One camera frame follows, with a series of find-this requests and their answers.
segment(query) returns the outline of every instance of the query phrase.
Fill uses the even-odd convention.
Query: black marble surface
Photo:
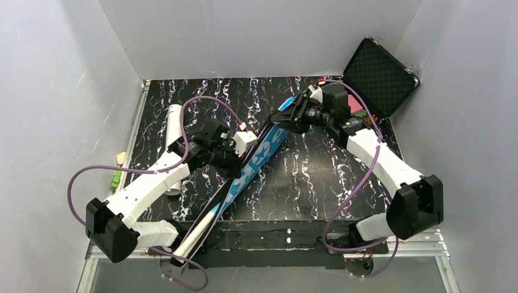
[[[152,81],[140,121],[131,168],[148,168],[165,150],[167,108],[196,95],[217,97],[236,111],[249,127],[259,129],[272,110],[287,98],[314,84],[319,77],[186,79]],[[207,118],[233,123],[217,103],[196,101],[185,113],[186,129],[195,130]],[[382,121],[385,142],[399,155],[390,122]],[[349,196],[367,166],[342,150],[320,128],[303,136],[289,134],[283,145],[260,170],[248,188],[226,210],[225,220],[327,219]],[[129,184],[138,175],[129,175]],[[214,168],[196,170],[182,182],[182,195],[163,195],[140,220],[167,217],[194,220],[223,182]],[[352,200],[341,218],[356,219],[384,212],[385,188],[373,175]]]

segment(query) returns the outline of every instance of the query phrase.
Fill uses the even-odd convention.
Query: open case
[[[362,97],[376,118],[391,116],[420,83],[412,70],[371,37],[365,37],[356,49],[343,72],[343,81]],[[360,108],[358,104],[358,115],[362,115]]]

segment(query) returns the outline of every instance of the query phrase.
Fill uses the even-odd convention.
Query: glass panel
[[[323,267],[223,267],[208,269],[204,292],[446,292],[435,257],[395,258],[373,278],[350,278],[346,270]],[[181,279],[203,284],[203,274],[190,269]],[[113,264],[99,259],[92,293],[191,292],[161,278],[157,259],[126,259]]]

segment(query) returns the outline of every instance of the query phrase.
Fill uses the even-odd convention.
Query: yellow object
[[[123,151],[122,153],[117,155],[117,165],[122,165],[124,163],[124,159],[126,158],[126,152]]]

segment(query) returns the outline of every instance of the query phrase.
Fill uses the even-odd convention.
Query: white wall
[[[424,0],[396,51],[422,85],[393,120],[444,182],[440,227],[462,292],[518,288],[518,2]]]
[[[141,79],[341,74],[396,49],[421,0],[100,0]]]
[[[68,180],[115,164],[140,80],[97,1],[0,7],[0,291],[75,292],[88,238],[68,210]],[[111,178],[79,178],[82,216]]]

